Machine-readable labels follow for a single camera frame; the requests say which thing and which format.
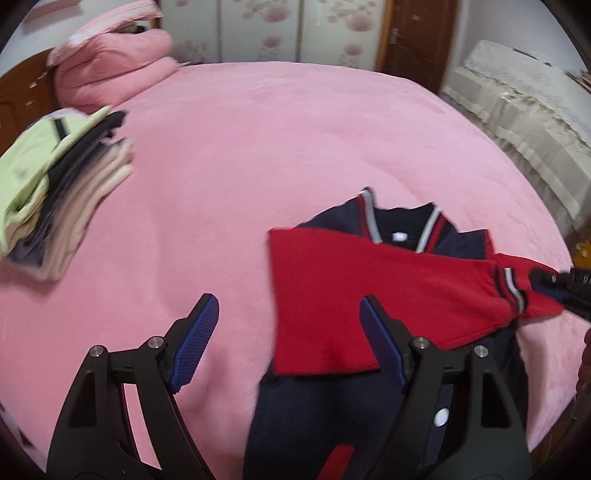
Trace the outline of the floral sliding wardrobe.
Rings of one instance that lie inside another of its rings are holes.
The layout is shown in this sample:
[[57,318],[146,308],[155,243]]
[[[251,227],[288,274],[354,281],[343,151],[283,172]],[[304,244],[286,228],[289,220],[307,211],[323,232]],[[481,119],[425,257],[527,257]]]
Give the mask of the floral sliding wardrobe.
[[392,1],[160,1],[172,56],[193,64],[294,62],[375,71]]

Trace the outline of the dark grey folded garment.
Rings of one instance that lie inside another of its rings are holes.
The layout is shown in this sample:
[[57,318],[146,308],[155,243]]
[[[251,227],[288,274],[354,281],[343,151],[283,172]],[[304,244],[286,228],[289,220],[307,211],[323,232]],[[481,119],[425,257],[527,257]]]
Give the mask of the dark grey folded garment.
[[48,194],[40,209],[40,217],[32,232],[16,242],[8,253],[8,259],[16,264],[41,267],[44,262],[46,244],[55,226],[58,209],[91,167],[95,166],[107,152],[109,145],[105,138],[125,121],[127,112],[119,110],[108,114],[75,143],[48,171]]

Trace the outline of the pink bed blanket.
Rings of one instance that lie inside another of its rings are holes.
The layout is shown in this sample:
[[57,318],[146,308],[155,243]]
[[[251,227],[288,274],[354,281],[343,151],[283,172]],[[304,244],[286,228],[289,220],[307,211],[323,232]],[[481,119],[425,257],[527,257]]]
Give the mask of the pink bed blanket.
[[558,270],[570,252],[506,154],[437,95],[334,66],[183,67],[125,104],[132,175],[98,207],[61,281],[1,268],[1,402],[41,452],[88,349],[134,348],[205,292],[221,317],[183,419],[238,479],[274,317],[266,238],[371,187],[384,208],[439,205],[498,252]]

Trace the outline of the brown wooden headboard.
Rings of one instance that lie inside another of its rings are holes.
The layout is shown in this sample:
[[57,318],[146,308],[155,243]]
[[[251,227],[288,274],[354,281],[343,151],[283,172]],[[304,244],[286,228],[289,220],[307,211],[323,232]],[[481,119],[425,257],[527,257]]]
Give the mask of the brown wooden headboard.
[[34,121],[59,108],[54,68],[48,68],[50,49],[37,53],[9,70],[0,84],[0,153]]

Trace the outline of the beige folded garment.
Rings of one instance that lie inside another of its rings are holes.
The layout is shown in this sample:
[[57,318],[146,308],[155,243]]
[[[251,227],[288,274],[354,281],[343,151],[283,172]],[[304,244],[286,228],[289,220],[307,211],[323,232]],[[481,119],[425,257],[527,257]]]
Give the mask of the beige folded garment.
[[99,203],[131,175],[133,155],[130,139],[109,145],[66,195],[55,216],[42,266],[27,269],[36,280],[57,281],[63,276]]

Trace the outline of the lace covered cabinet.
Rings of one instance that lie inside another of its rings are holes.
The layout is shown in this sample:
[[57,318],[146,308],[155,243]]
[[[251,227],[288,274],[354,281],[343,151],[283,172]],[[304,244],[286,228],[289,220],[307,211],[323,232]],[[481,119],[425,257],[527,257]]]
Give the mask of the lace covered cabinet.
[[441,96],[507,154],[563,237],[589,234],[589,93],[556,67],[482,40]]

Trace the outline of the pink pillow with lace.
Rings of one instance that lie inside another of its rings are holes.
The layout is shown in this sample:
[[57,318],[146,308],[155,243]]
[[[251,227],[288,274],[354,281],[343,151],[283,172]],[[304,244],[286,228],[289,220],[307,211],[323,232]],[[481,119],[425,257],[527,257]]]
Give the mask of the pink pillow with lace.
[[109,10],[80,27],[63,43],[54,47],[47,56],[46,66],[58,66],[99,35],[114,32],[136,21],[151,21],[162,16],[156,2],[149,0],[134,1]]

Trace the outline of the light green folded garment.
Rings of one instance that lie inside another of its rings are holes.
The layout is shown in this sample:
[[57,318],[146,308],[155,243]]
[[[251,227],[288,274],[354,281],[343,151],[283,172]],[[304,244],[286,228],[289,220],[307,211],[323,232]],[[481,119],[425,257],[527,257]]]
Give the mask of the light green folded garment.
[[109,106],[87,115],[66,108],[37,120],[1,156],[1,253],[34,228],[49,188],[48,171],[103,121]]

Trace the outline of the folded pink quilt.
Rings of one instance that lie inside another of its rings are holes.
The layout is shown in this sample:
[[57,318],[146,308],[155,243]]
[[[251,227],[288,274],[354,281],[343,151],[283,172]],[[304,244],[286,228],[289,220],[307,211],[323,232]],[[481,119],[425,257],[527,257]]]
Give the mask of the folded pink quilt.
[[57,101],[87,114],[120,105],[177,71],[171,48],[161,29],[98,35],[57,67]]

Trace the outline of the brown wooden door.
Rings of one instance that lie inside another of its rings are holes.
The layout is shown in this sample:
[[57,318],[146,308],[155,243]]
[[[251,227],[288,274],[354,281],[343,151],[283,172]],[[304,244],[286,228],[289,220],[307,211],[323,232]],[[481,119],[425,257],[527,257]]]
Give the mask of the brown wooden door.
[[387,2],[376,70],[437,93],[448,64],[458,9],[457,0]]

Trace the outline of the navy red varsity jacket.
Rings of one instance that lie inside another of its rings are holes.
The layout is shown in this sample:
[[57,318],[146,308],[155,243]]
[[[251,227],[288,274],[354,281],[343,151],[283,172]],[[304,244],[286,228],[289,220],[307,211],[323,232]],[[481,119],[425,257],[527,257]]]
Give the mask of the navy red varsity jacket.
[[435,467],[478,347],[526,419],[518,325],[563,311],[533,283],[544,265],[497,253],[436,204],[377,207],[368,188],[267,245],[276,342],[243,477],[366,478],[405,420],[425,433],[418,467]]

